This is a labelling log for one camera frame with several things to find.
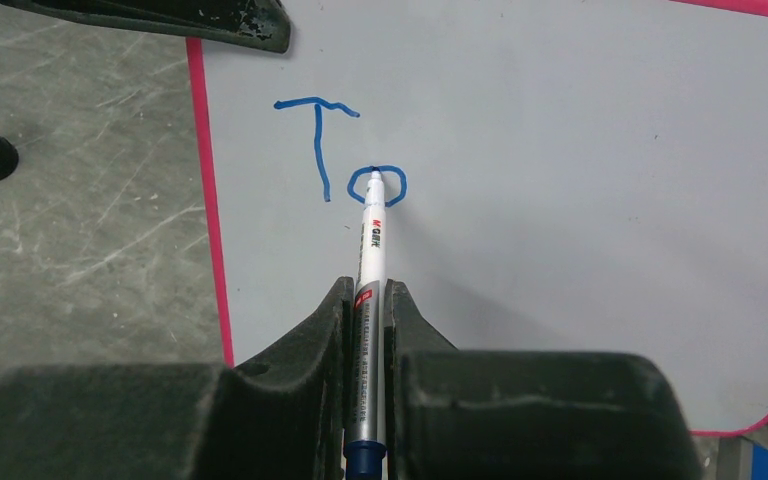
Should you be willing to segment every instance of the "marker pen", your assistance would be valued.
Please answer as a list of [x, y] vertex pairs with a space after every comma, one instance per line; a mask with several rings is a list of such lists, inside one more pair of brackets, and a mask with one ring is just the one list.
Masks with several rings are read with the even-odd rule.
[[386, 213], [381, 172], [374, 168], [366, 185], [361, 224], [360, 262], [355, 284], [352, 328], [352, 377], [346, 437], [347, 479], [382, 475], [385, 446], [383, 302], [387, 284], [384, 255]]

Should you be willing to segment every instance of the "floor scratch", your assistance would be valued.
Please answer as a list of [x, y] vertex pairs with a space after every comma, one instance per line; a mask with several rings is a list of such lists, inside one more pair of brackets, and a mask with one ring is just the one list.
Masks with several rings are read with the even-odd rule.
[[97, 104], [95, 106], [95, 108], [106, 107], [107, 105], [110, 105], [111, 103], [113, 103], [113, 102], [115, 102], [117, 100], [119, 100], [119, 103], [117, 103], [116, 105], [121, 105], [121, 104], [127, 102], [129, 99], [133, 98], [133, 96], [138, 94], [138, 93], [140, 93], [140, 89], [139, 88], [134, 90], [134, 91], [132, 91], [131, 93], [123, 93], [122, 95], [117, 95], [117, 96], [115, 96], [113, 98], [105, 100], [105, 101]]
[[125, 341], [129, 340], [131, 337], [133, 337], [134, 335], [136, 335], [138, 333], [140, 333], [140, 330], [138, 328], [135, 328], [135, 329], [131, 330], [131, 332], [128, 333], [127, 335], [125, 335], [124, 337], [115, 340], [111, 345], [119, 345], [120, 343], [124, 343]]
[[113, 162], [115, 162], [119, 157], [122, 156], [122, 154], [125, 153], [125, 149], [119, 150], [119, 153], [113, 156], [113, 158], [110, 159], [109, 162], [107, 162], [107, 166], [104, 167], [104, 170], [101, 171], [101, 174], [98, 176], [98, 178], [95, 179], [92, 185], [90, 185], [90, 190], [93, 189], [96, 185], [98, 185], [98, 182], [101, 181], [102, 178], [107, 174], [107, 171], [110, 170], [110, 167], [113, 165]]
[[104, 132], [107, 131], [107, 127], [110, 126], [110, 121], [108, 120], [103, 127], [101, 127], [101, 131], [98, 132], [98, 135], [95, 136], [95, 140], [93, 142], [97, 142], [99, 138], [101, 138], [102, 135], [104, 135]]
[[184, 252], [186, 252], [187, 250], [189, 250], [189, 249], [191, 249], [191, 248], [195, 247], [195, 246], [196, 246], [196, 245], [198, 245], [199, 243], [203, 242], [205, 238], [207, 238], [207, 234], [206, 234], [206, 233], [205, 233], [204, 235], [200, 236], [199, 238], [195, 239], [195, 241], [193, 241], [192, 243], [190, 243], [190, 244], [189, 244], [189, 245], [187, 245], [186, 247], [182, 248], [182, 249], [181, 249], [181, 253], [184, 253]]
[[0, 77], [0, 84], [5, 83], [5, 82], [9, 82], [10, 80], [13, 80], [14, 78], [16, 78], [16, 77], [18, 77], [18, 76], [20, 76], [22, 74], [29, 73], [29, 72], [32, 72], [32, 71], [38, 69], [38, 68], [44, 67], [46, 65], [49, 65], [49, 64], [53, 63], [56, 59], [57, 59], [56, 57], [55, 58], [49, 58], [48, 60], [44, 60], [44, 61], [42, 61], [40, 63], [37, 63], [36, 65], [33, 65], [33, 66], [28, 67], [28, 68], [19, 70], [18, 72], [11, 73], [11, 74], [8, 74], [8, 75], [4, 75], [4, 76]]
[[110, 263], [111, 260], [113, 260], [116, 257], [118, 257], [119, 255], [121, 255], [122, 252], [124, 252], [124, 251], [128, 250], [129, 248], [131, 248], [131, 247], [133, 247], [135, 245], [138, 245], [139, 243], [143, 242], [145, 239], [149, 238], [152, 234], [154, 234], [154, 232], [156, 232], [157, 230], [162, 228], [164, 225], [167, 225], [167, 224], [169, 224], [171, 222], [174, 222], [181, 215], [185, 215], [187, 213], [192, 213], [192, 212], [203, 212], [203, 211], [204, 211], [204, 207], [196, 207], [195, 205], [192, 205], [190, 207], [187, 207], [187, 208], [181, 210], [180, 212], [178, 212], [178, 213], [176, 213], [174, 215], [170, 215], [169, 217], [167, 217], [166, 219], [162, 220], [157, 225], [151, 227], [146, 232], [141, 234], [139, 237], [137, 237], [136, 239], [134, 239], [132, 242], [128, 243], [124, 247], [118, 248], [118, 249], [110, 252], [109, 254], [107, 254], [107, 256], [105, 256], [101, 261], [96, 262], [96, 263], [90, 265], [89, 267], [87, 267], [87, 268], [85, 268], [83, 270], [79, 270], [77, 272], [73, 272], [73, 273], [69, 274], [66, 277], [66, 279], [62, 283], [58, 284], [57, 286], [58, 287], [62, 287], [62, 286], [65, 286], [65, 285], [70, 285], [72, 283], [75, 283], [75, 281], [79, 280], [83, 276], [85, 276], [87, 274], [90, 274], [90, 273], [98, 270], [99, 268], [107, 265], [108, 263]]
[[145, 38], [145, 33], [141, 33], [139, 37], [137, 37], [136, 40], [134, 40], [134, 43], [128, 46], [128, 48], [125, 49], [124, 52], [122, 52], [122, 56], [119, 57], [119, 60], [116, 62], [116, 65], [113, 66], [113, 68], [116, 68], [119, 66], [120, 63], [122, 63], [122, 60], [125, 60], [125, 58], [131, 54], [131, 50], [134, 49], [134, 47], [137, 46], [140, 42], [143, 41], [143, 38]]
[[172, 62], [172, 63], [170, 63], [169, 65], [166, 65], [165, 67], [159, 68], [159, 69], [157, 69], [157, 70], [155, 70], [155, 71], [153, 71], [153, 72], [149, 73], [148, 75], [149, 75], [150, 77], [153, 77], [153, 76], [155, 76], [155, 75], [158, 75], [158, 74], [160, 74], [160, 73], [163, 73], [163, 72], [165, 72], [166, 70], [169, 70], [169, 69], [171, 69], [171, 68], [175, 68], [175, 67], [177, 67], [178, 65], [181, 65], [182, 63], [187, 63], [187, 59], [185, 58], [185, 59], [183, 59], [183, 60], [178, 60], [177, 62]]
[[98, 232], [98, 228], [101, 226], [102, 222], [104, 222], [104, 219], [107, 218], [107, 215], [110, 213], [110, 209], [113, 208], [116, 203], [119, 202], [119, 199], [122, 198], [122, 194], [125, 193], [125, 189], [128, 188], [128, 185], [131, 184], [131, 182], [134, 181], [135, 178], [137, 178], [137, 175], [140, 173], [140, 170], [143, 169], [143, 166], [148, 162], [148, 160], [154, 155], [154, 151], [157, 150], [157, 146], [160, 145], [163, 140], [168, 137], [169, 134], [165, 134], [162, 137], [160, 137], [160, 140], [157, 141], [157, 143], [154, 144], [153, 147], [151, 147], [151, 150], [148, 151], [148, 154], [142, 159], [140, 164], [137, 166], [137, 169], [134, 170], [134, 174], [131, 175], [131, 178], [128, 179], [127, 182], [125, 182], [125, 185], [122, 186], [122, 188], [119, 190], [119, 193], [116, 194], [116, 197], [113, 198], [113, 201], [110, 202], [110, 205], [107, 206], [107, 208], [104, 210], [104, 212], [101, 214], [101, 217], [99, 217], [98, 220], [95, 222], [95, 226], [93, 227], [92, 231], [90, 232], [90, 236], [87, 239], [86, 243], [84, 244], [83, 248], [81, 248], [81, 251], [78, 252], [78, 255], [82, 255], [85, 251], [87, 251], [87, 248], [89, 248], [90, 244], [93, 241], [93, 238], [95, 238], [96, 232]]
[[16, 206], [16, 201], [13, 200], [13, 241], [16, 242], [16, 250], [13, 251], [13, 253], [21, 254], [22, 251], [24, 251], [24, 246], [22, 245], [22, 233], [20, 229], [22, 228], [22, 219], [19, 217], [19, 207]]
[[65, 201], [66, 201], [66, 200], [60, 199], [60, 200], [58, 200], [58, 201], [56, 201], [56, 202], [52, 203], [51, 205], [49, 205], [49, 206], [47, 206], [47, 207], [43, 208], [42, 210], [40, 210], [39, 212], [36, 212], [36, 213], [34, 213], [33, 215], [30, 215], [30, 216], [26, 217], [25, 219], [23, 219], [23, 220], [22, 220], [22, 222], [21, 222], [21, 224], [25, 224], [25, 223], [28, 223], [28, 222], [30, 222], [31, 220], [33, 220], [33, 219], [35, 219], [35, 218], [39, 217], [39, 216], [40, 216], [40, 215], [42, 215], [43, 213], [45, 213], [45, 212], [47, 212], [47, 211], [51, 210], [52, 208], [54, 208], [54, 207], [56, 207], [56, 206], [58, 206], [58, 205], [61, 205], [61, 204], [63, 204], [63, 202], [65, 202]]
[[14, 43], [21, 42], [22, 40], [27, 40], [28, 38], [33, 37], [34, 35], [39, 35], [40, 33], [47, 32], [51, 29], [57, 28], [61, 25], [64, 25], [66, 22], [57, 22], [54, 25], [49, 25], [45, 28], [40, 28], [39, 30], [34, 30], [33, 32], [24, 33], [22, 35], [19, 35], [18, 37], [13, 37], [9, 40], [4, 40], [0, 42], [0, 48], [6, 47], [9, 45], [13, 45]]
[[51, 133], [46, 133], [46, 134], [40, 135], [39, 137], [32, 138], [32, 139], [28, 140], [27, 142], [17, 143], [14, 146], [16, 148], [27, 147], [28, 145], [33, 145], [34, 143], [39, 142], [40, 140], [42, 140], [45, 137], [48, 137], [49, 135], [51, 135]]

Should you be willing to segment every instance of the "gray floor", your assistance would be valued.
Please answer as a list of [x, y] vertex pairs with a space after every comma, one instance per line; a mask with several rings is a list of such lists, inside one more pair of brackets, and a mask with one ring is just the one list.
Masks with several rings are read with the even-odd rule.
[[184, 41], [0, 6], [0, 134], [0, 369], [221, 361]]

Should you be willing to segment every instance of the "whiteboard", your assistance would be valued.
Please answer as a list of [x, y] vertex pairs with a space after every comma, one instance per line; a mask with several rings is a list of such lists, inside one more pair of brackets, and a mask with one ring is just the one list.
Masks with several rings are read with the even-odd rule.
[[696, 431], [768, 416], [768, 18], [284, 3], [285, 56], [191, 49], [236, 361], [356, 272], [350, 180], [391, 165], [388, 275], [459, 348], [637, 353]]

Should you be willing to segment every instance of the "pink edge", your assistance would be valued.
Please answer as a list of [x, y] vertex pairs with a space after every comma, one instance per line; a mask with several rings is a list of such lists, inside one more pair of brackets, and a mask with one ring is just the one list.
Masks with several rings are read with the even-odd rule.
[[720, 8], [732, 12], [750, 13], [768, 17], [768, 0], [673, 0], [679, 3]]
[[193, 111], [196, 120], [201, 181], [204, 187], [204, 208], [207, 214], [207, 235], [213, 262], [213, 282], [219, 307], [219, 332], [225, 363], [234, 366], [234, 347], [231, 343], [231, 315], [228, 311], [228, 290], [225, 283], [225, 262], [222, 258], [222, 235], [219, 229], [219, 201], [216, 195], [216, 172], [213, 168], [213, 146], [210, 139], [210, 115], [207, 111], [207, 81], [204, 76], [204, 55], [201, 40], [187, 38], [187, 58], [190, 65], [190, 83], [193, 90]]
[[698, 435], [700, 437], [736, 437], [736, 436], [739, 436], [739, 435], [745, 435], [745, 434], [747, 434], [749, 432], [755, 431], [755, 430], [763, 427], [767, 423], [768, 423], [768, 414], [765, 415], [764, 418], [762, 418], [761, 420], [755, 422], [754, 424], [752, 424], [752, 425], [750, 425], [750, 426], [748, 426], [746, 428], [740, 429], [740, 430], [735, 430], [733, 432], [717, 432], [717, 431], [707, 431], [707, 430], [694, 430], [694, 431], [692, 431], [690, 433], [692, 433], [694, 435]]

